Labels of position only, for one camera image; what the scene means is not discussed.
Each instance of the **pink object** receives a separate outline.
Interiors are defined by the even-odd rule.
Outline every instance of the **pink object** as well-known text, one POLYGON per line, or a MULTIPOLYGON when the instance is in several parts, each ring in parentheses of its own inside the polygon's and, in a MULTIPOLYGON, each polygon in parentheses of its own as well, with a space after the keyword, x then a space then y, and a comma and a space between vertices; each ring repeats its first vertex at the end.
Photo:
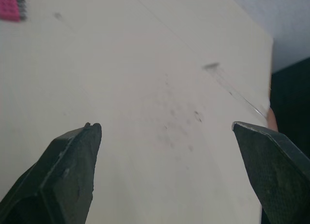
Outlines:
POLYGON ((24 2, 24 0, 0 0, 0 19, 19 22, 25 14, 21 16, 20 13, 20 10, 25 10, 24 2))

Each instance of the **table surface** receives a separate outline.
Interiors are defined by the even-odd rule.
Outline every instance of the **table surface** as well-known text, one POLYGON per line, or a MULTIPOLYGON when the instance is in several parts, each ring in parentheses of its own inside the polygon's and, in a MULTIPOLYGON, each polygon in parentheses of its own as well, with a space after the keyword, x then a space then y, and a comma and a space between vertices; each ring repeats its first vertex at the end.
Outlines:
POLYGON ((51 140, 99 122, 88 224, 259 223, 231 124, 265 124, 235 94, 268 108, 272 39, 240 7, 26 1, 26 22, 0 22, 0 198, 51 140))

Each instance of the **dirt spot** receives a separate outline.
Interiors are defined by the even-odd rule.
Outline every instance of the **dirt spot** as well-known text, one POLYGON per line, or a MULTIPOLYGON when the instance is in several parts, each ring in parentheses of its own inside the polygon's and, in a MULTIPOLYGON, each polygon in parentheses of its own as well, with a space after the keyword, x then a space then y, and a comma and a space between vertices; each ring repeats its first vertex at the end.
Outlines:
POLYGON ((202 122, 202 119, 200 118, 200 115, 197 111, 194 111, 195 119, 199 122, 202 122))

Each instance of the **black fabric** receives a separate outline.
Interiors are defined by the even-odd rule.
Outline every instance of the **black fabric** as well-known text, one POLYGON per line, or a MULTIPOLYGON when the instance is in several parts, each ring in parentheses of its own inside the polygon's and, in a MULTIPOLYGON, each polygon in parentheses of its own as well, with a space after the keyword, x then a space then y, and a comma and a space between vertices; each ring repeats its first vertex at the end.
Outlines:
MULTIPOLYGON (((310 58, 272 75, 270 105, 279 132, 310 158, 310 58)), ((264 210, 262 224, 270 224, 264 210)))

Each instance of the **skin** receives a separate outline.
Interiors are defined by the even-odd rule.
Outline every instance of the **skin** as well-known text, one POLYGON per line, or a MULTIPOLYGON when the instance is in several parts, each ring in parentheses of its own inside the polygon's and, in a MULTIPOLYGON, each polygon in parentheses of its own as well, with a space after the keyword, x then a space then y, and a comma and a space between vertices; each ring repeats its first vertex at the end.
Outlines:
POLYGON ((278 132, 278 125, 277 125, 276 117, 271 108, 269 108, 268 114, 267 114, 267 126, 269 129, 272 129, 278 132))

